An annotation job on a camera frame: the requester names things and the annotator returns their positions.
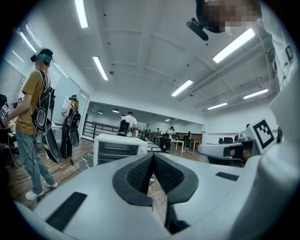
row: woman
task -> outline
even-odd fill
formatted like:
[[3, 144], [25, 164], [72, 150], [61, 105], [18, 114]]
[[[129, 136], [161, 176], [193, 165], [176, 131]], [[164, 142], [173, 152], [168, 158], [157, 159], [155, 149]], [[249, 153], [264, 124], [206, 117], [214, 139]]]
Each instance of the woman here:
[[67, 124], [68, 116], [72, 114], [74, 111], [78, 111], [78, 99], [77, 95], [72, 95], [69, 98], [71, 103], [67, 106], [67, 111], [62, 112], [61, 114], [65, 117], [64, 123], [62, 125], [62, 133], [61, 133], [61, 147], [60, 147], [60, 154], [62, 158], [67, 158], [72, 156], [72, 143], [69, 136], [70, 127]]
[[191, 144], [192, 135], [191, 132], [188, 132], [186, 135], [186, 143], [187, 143], [187, 149], [189, 149], [189, 146]]

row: desk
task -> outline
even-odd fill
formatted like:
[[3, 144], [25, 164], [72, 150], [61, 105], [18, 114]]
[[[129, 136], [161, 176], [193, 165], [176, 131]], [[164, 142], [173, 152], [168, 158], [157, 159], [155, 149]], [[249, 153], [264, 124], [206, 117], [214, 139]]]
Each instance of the desk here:
[[189, 147], [191, 147], [191, 143], [194, 143], [194, 150], [195, 150], [195, 143], [199, 143], [199, 144], [201, 144], [201, 142], [199, 142], [199, 141], [191, 141], [190, 143], [189, 143]]
[[178, 143], [182, 143], [182, 147], [181, 147], [181, 153], [183, 153], [183, 143], [184, 143], [184, 141], [180, 141], [180, 140], [171, 140], [171, 142], [172, 143], [176, 143], [176, 150], [177, 150], [177, 145], [178, 145]]

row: fluorescent light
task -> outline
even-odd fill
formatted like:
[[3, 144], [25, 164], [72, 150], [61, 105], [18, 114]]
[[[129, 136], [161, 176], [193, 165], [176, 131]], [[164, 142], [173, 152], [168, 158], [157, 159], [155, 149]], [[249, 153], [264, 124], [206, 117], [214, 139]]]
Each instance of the fluorescent light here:
[[244, 99], [252, 98], [252, 97], [255, 97], [255, 96], [257, 96], [257, 95], [264, 94], [264, 93], [266, 93], [266, 92], [268, 92], [268, 91], [269, 91], [269, 89], [264, 89], [264, 90], [261, 90], [261, 91], [259, 91], [259, 92], [255, 92], [255, 93], [252, 93], [252, 94], [250, 94], [250, 95], [247, 95], [247, 96], [244, 97]]
[[12, 50], [12, 52], [13, 52], [14, 55], [16, 55], [16, 57], [17, 57], [18, 59], [20, 59], [22, 62], [24, 62], [24, 60], [23, 60], [18, 54], [16, 54], [14, 50]]
[[60, 65], [58, 65], [56, 62], [54, 63], [54, 65], [55, 65], [55, 67], [57, 67], [58, 68], [58, 70], [59, 71], [61, 71], [62, 72], [62, 74], [66, 77], [66, 78], [69, 78], [69, 76], [65, 73], [65, 71], [64, 70], [62, 70], [62, 68], [61, 68], [61, 66]]
[[186, 89], [189, 85], [191, 85], [193, 83], [193, 81], [191, 80], [187, 80], [180, 88], [178, 88], [173, 94], [172, 96], [175, 97], [177, 96], [179, 93], [181, 93], [184, 89]]
[[222, 51], [220, 51], [216, 56], [214, 56], [213, 60], [216, 63], [219, 63], [254, 36], [255, 32], [252, 28], [249, 28], [247, 31], [245, 31], [239, 37], [237, 37], [233, 42], [231, 42], [227, 47], [225, 47]]
[[34, 35], [34, 33], [32, 32], [29, 24], [25, 25], [26, 30], [28, 31], [29, 35], [32, 37], [33, 41], [35, 42], [35, 44], [39, 47], [42, 48], [43, 46], [41, 45], [41, 43], [39, 42], [39, 40], [36, 38], [36, 36]]
[[11, 65], [13, 65], [15, 68], [18, 68], [15, 64], [13, 64], [13, 62], [11, 60], [8, 60], [10, 62]]
[[86, 20], [86, 14], [84, 9], [83, 0], [75, 0], [77, 14], [79, 17], [80, 25], [82, 28], [88, 27], [88, 21]]
[[37, 51], [34, 49], [34, 47], [30, 44], [28, 39], [25, 37], [24, 33], [21, 32], [21, 37], [24, 39], [24, 41], [28, 44], [28, 46], [36, 53]]
[[102, 65], [101, 65], [101, 62], [100, 62], [99, 57], [96, 56], [96, 57], [93, 57], [93, 59], [94, 59], [96, 65], [97, 65], [97, 67], [98, 67], [98, 69], [99, 69], [99, 71], [100, 71], [102, 77], [104, 78], [104, 80], [108, 80], [108, 79], [107, 79], [107, 76], [106, 76], [106, 74], [105, 74], [105, 71], [103, 70], [103, 67], [102, 67]]
[[214, 109], [214, 108], [217, 108], [217, 107], [226, 106], [226, 105], [227, 105], [227, 103], [222, 103], [222, 104], [219, 104], [219, 105], [216, 105], [216, 106], [213, 106], [213, 107], [209, 107], [208, 110]]

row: blue jeans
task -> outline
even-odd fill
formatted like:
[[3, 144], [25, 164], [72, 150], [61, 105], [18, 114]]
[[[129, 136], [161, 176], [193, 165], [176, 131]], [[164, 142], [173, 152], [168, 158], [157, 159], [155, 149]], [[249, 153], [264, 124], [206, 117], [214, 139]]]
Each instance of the blue jeans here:
[[53, 179], [51, 173], [49, 173], [41, 157], [38, 155], [37, 136], [34, 139], [33, 145], [31, 145], [31, 143], [34, 135], [25, 135], [16, 130], [15, 136], [17, 138], [20, 159], [22, 161], [22, 164], [26, 160], [24, 167], [31, 176], [32, 192], [35, 194], [40, 194], [43, 191], [40, 174], [50, 185], [55, 184], [55, 180]]

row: white oven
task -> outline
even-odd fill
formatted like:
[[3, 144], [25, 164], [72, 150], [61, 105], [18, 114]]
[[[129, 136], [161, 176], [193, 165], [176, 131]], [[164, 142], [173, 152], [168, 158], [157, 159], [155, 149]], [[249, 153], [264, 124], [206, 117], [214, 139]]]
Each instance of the white oven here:
[[101, 133], [94, 139], [93, 166], [147, 153], [147, 149], [148, 144], [137, 137]]

